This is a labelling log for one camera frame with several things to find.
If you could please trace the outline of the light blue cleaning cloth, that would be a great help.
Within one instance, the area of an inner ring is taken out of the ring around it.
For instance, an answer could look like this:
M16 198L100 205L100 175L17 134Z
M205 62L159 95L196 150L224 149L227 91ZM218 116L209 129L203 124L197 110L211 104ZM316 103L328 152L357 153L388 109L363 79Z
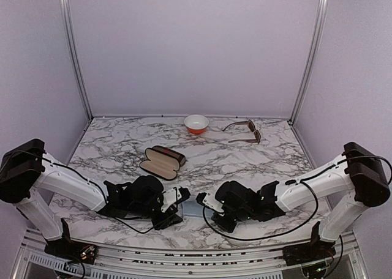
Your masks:
M200 205L194 199L183 201L180 206L183 217L187 218L203 218L203 212L207 217L210 217L214 213L211 209Z

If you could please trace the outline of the black woven glasses case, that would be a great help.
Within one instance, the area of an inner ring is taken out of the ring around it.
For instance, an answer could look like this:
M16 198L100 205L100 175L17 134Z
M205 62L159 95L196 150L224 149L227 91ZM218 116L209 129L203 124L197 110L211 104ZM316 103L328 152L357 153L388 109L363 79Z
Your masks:
M164 180L173 180L177 178L180 165L178 161L172 157L161 154L153 150L151 147L145 150L145 160L143 160L139 167Z

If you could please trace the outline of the brown striped glasses case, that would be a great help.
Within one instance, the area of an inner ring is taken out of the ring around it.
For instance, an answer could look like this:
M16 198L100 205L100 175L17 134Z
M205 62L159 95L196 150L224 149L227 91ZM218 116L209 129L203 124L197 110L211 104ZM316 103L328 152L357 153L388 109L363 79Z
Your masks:
M167 155L169 157L176 159L180 166L183 166L186 162L185 155L183 155L177 151L174 151L172 149L169 149L167 147L156 145L156 146L153 146L152 149L157 152L160 152L161 154L164 154L164 155Z

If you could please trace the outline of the brown translucent sunglasses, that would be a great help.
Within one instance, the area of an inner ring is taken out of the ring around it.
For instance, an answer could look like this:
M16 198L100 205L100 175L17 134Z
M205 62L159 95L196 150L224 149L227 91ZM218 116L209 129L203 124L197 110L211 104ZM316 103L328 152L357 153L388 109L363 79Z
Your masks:
M259 144L261 142L262 136L260 131L256 128L254 122L250 119L245 120L245 121L238 121L238 122L233 122L228 124L226 127L222 129L223 132L228 130L231 127L234 126L246 126L247 130L252 133L253 138L249 139L233 139L230 140L229 143L238 143L238 142L244 142L244 143L251 143L251 144Z

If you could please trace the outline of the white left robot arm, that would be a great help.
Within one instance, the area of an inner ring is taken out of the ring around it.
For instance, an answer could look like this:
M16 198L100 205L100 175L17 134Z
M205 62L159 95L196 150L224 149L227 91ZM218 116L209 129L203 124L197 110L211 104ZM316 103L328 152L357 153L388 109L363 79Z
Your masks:
M1 201L13 204L42 233L47 247L65 258L77 253L77 243L71 239L65 220L42 198L40 189L74 200L124 226L132 220L149 219L153 230L182 222L178 206L190 197L188 189L166 190L151 175L123 184L94 181L57 161L45 151L42 140L32 139L4 154Z

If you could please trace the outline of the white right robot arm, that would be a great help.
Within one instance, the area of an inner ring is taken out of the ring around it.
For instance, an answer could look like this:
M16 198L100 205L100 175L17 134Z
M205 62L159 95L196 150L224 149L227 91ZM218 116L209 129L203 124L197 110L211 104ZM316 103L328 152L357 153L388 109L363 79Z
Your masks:
M303 204L317 204L319 198L344 192L329 216L314 225L315 237L304 244L304 255L317 259L365 211L389 200L391 179L383 168L389 164L386 158L349 142L342 154L311 172L270 182L256 192L237 181L225 182L215 194L208 193L202 204L214 212L212 221L228 237L240 221L269 221Z

